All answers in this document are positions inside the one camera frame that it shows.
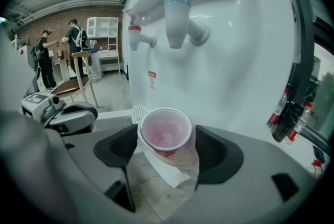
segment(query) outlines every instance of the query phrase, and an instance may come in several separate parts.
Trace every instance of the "glass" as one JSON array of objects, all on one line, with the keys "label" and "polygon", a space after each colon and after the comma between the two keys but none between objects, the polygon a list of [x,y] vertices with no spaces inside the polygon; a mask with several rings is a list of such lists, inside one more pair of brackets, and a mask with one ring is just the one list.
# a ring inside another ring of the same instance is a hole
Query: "glass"
[{"label": "glass", "polygon": [[334,56],[317,43],[310,88],[307,100],[313,107],[307,126],[329,141],[334,130]]}]

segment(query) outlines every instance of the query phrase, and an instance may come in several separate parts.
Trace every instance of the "man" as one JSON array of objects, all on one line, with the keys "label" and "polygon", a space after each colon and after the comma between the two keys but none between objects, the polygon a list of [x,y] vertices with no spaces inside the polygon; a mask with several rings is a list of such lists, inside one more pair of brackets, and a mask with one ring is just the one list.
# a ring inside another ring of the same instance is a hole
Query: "man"
[{"label": "man", "polygon": [[[65,35],[65,38],[63,38],[62,42],[64,44],[68,43],[69,44],[69,63],[71,64],[72,70],[76,73],[75,71],[75,66],[74,66],[74,59],[72,58],[72,53],[80,52],[81,47],[76,45],[76,38],[78,36],[78,33],[80,30],[82,30],[82,27],[78,26],[78,21],[77,19],[72,19],[68,25],[71,26],[67,34]],[[85,77],[84,75],[84,70],[82,69],[82,58],[78,58],[78,65],[79,65],[79,72],[80,72],[80,77]]]},{"label": "man", "polygon": [[38,48],[41,52],[39,63],[41,66],[43,84],[45,85],[47,91],[53,90],[56,86],[56,83],[53,80],[52,63],[49,57],[48,48],[58,43],[58,40],[48,43],[47,38],[49,34],[49,31],[43,30],[42,36],[38,41]]}]

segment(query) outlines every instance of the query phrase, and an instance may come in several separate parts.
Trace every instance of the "brick wall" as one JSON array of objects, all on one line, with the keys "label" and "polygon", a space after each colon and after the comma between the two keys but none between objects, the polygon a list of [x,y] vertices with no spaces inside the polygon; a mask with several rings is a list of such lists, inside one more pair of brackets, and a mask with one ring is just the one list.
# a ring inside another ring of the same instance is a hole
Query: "brick wall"
[{"label": "brick wall", "polygon": [[[67,33],[70,26],[68,22],[76,18],[78,25],[82,26],[85,30],[87,27],[87,18],[89,17],[118,17],[118,50],[120,52],[120,62],[122,62],[122,10],[114,8],[77,8],[67,11],[60,11],[55,14],[47,15],[43,18],[37,19],[26,26],[20,28],[16,33],[19,37],[29,37],[29,44],[35,45],[41,37],[43,30],[51,30],[52,34],[47,39],[48,42],[52,42],[56,39],[59,40],[59,46],[52,46],[49,50],[53,50],[54,58],[58,58],[58,50],[64,52],[64,58],[69,59],[69,47],[60,43],[61,39]],[[99,50],[102,46],[103,50],[108,49],[107,39],[96,39],[98,41]]]}]

